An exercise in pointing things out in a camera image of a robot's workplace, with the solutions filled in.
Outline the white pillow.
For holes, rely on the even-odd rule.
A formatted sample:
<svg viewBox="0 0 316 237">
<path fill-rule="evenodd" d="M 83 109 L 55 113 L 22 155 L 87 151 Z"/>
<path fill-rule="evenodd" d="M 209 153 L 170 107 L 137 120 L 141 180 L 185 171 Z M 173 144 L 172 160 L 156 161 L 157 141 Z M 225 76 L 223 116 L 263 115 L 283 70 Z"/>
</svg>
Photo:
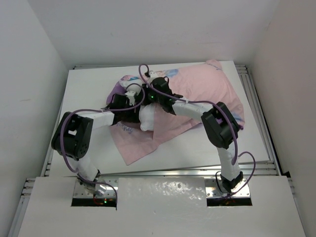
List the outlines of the white pillow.
<svg viewBox="0 0 316 237">
<path fill-rule="evenodd" d="M 160 120 L 160 108 L 157 103 L 141 106 L 139 111 L 140 129 L 142 131 L 157 131 Z"/>
</svg>

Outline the pink printed pillowcase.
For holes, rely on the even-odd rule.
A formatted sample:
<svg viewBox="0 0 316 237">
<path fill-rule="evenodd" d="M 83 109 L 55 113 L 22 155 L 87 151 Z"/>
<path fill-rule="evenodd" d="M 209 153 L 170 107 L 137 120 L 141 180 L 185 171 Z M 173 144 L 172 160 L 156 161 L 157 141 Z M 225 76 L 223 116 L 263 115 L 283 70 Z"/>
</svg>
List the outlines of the pink printed pillowcase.
<svg viewBox="0 0 316 237">
<path fill-rule="evenodd" d="M 158 71 L 159 77 L 168 77 L 172 92 L 191 101 L 223 102 L 240 128 L 244 127 L 243 105 L 220 62 L 205 63 Z M 142 131 L 140 123 L 119 122 L 110 126 L 114 143 L 126 165 L 130 165 L 155 151 L 159 145 L 179 136 L 199 124 L 185 116 L 174 116 L 160 108 L 157 131 Z"/>
</svg>

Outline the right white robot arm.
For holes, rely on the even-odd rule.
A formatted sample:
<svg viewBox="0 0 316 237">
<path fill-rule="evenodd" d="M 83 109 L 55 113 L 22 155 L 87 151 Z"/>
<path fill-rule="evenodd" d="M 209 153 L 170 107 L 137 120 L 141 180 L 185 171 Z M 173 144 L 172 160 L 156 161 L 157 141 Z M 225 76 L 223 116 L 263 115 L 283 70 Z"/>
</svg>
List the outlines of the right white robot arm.
<svg viewBox="0 0 316 237">
<path fill-rule="evenodd" d="M 203 124 L 208 140 L 217 148 L 224 189 L 231 193 L 243 179 L 237 161 L 237 138 L 240 126 L 223 102 L 190 101 L 172 93 L 165 78 L 144 82 L 145 98 L 159 104 L 167 113 L 185 116 Z"/>
</svg>

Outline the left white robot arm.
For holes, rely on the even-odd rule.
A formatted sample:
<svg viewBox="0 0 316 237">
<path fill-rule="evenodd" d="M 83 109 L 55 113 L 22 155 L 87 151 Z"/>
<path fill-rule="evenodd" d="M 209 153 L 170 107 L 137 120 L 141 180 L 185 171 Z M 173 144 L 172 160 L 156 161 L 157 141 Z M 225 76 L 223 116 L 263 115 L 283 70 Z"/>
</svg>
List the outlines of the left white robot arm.
<svg viewBox="0 0 316 237">
<path fill-rule="evenodd" d="M 145 91 L 140 88 L 140 92 L 115 93 L 104 109 L 79 109 L 64 113 L 52 137 L 52 149 L 63 157 L 68 169 L 80 180 L 88 184 L 97 183 L 100 171 L 92 164 L 88 154 L 92 131 L 136 118 L 145 98 Z"/>
</svg>

